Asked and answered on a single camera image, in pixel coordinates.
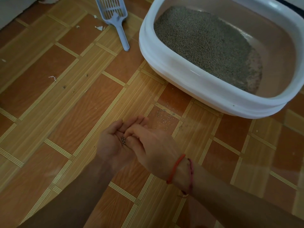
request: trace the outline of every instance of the person's right arm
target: person's right arm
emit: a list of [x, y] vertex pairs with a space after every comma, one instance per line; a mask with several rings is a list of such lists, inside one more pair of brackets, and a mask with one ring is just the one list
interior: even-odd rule
[[[181, 155], [174, 139], [161, 130], [131, 126], [125, 133], [126, 145], [133, 149], [139, 162], [155, 176], [167, 180]], [[264, 199], [246, 193], [217, 179], [193, 163], [191, 195], [224, 227], [304, 227], [304, 221]], [[183, 159], [174, 175], [173, 184], [188, 192], [188, 160]]]

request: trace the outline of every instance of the tiled floor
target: tiled floor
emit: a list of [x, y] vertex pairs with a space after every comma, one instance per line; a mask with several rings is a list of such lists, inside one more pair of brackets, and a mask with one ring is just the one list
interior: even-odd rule
[[[258, 120], [191, 98], [140, 53], [152, 1], [125, 0], [129, 52], [114, 28], [93, 17], [100, 16], [94, 0], [35, 3], [0, 31], [0, 227], [16, 227], [56, 197], [93, 158], [99, 133], [138, 114], [218, 178], [304, 219], [304, 90]], [[134, 160], [86, 227], [189, 227], [189, 199], [178, 195]], [[204, 225], [220, 226], [200, 212]]]

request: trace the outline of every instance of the person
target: person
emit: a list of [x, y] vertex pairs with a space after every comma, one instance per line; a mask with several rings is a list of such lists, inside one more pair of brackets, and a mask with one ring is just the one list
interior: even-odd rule
[[144, 116], [113, 122], [100, 134], [96, 156], [79, 176], [19, 227], [83, 227], [113, 176], [135, 156], [155, 176], [171, 178], [224, 227], [304, 227], [303, 220], [226, 184], [191, 160], [181, 158], [176, 165], [182, 151], [174, 139], [147, 123]]

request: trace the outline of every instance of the blue litter scoop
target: blue litter scoop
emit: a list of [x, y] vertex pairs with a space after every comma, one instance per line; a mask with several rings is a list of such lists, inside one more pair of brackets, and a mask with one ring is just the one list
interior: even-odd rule
[[128, 40], [123, 30], [123, 20], [128, 16], [128, 12], [123, 0], [96, 0], [102, 19], [108, 25], [115, 26], [120, 41], [125, 51], [130, 49]]

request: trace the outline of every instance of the white litter box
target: white litter box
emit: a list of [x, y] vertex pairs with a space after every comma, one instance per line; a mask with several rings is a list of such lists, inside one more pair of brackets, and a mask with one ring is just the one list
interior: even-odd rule
[[[215, 14], [242, 31], [263, 64], [256, 95], [216, 78], [158, 39], [153, 24], [170, 6]], [[304, 20], [275, 0], [154, 0], [140, 28], [139, 45], [156, 73], [230, 115], [257, 119], [275, 114], [304, 84]]]

